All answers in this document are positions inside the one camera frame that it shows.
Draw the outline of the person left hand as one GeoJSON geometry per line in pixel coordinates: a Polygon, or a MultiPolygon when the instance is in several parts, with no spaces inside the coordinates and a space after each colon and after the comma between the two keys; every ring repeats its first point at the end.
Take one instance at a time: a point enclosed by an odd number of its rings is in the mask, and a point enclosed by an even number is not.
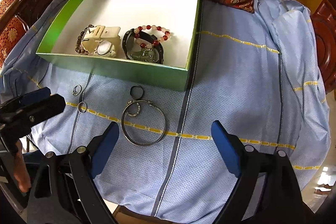
{"type": "Polygon", "coordinates": [[[27,193],[31,188],[31,180],[29,173],[27,172],[26,164],[22,154],[22,142],[18,140],[16,142],[18,152],[14,156],[14,178],[18,182],[18,187],[21,192],[27,193]]]}

